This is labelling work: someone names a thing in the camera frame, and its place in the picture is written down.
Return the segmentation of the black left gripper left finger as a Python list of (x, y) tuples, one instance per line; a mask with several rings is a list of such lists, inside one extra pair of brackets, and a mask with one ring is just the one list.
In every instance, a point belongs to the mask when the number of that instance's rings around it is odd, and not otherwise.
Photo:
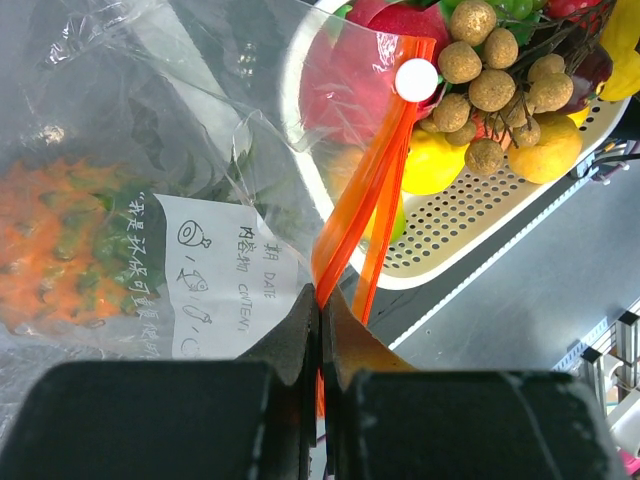
[(5, 479), (304, 479), (316, 442), (319, 309), (306, 285), (234, 360), (47, 371), (1, 452)]

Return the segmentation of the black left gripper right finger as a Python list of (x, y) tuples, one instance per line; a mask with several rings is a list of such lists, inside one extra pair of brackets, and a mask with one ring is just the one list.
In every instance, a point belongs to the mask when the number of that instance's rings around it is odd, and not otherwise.
[(343, 294), (321, 298), (327, 469), (337, 479), (621, 479), (594, 394), (536, 370), (420, 370)]

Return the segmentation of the orange toy pineapple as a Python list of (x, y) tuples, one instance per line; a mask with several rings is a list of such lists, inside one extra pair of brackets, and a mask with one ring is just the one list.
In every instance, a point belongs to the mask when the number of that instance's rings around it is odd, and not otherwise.
[(188, 261), (166, 273), (167, 211), (158, 193), (239, 203), (248, 153), (196, 187), (195, 160), (178, 180), (152, 180), (123, 164), (60, 156), (22, 159), (1, 171), (1, 322), (54, 331), (96, 327), (118, 316), (157, 313), (165, 283), (207, 291), (204, 270)]

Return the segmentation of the clear zip bag orange zipper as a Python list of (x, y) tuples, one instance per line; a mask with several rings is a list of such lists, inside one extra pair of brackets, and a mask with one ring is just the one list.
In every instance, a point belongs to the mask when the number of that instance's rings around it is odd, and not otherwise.
[[(403, 37), (382, 126), (365, 145), (280, 115), (287, 49), (302, 1), (5, 1), (1, 5), (1, 171), (60, 156), (123, 164), (196, 187), (248, 153), (239, 203), (158, 193), (166, 273), (200, 266), (206, 292), (165, 283), (160, 310), (96, 327), (10, 331), (1, 322), (1, 417), (57, 364), (235, 358), (289, 311), (306, 283), (327, 292), (354, 253), (352, 307), (366, 320), (389, 245), (414, 123), (439, 94), (435, 41)], [(374, 211), (369, 242), (361, 237)]]

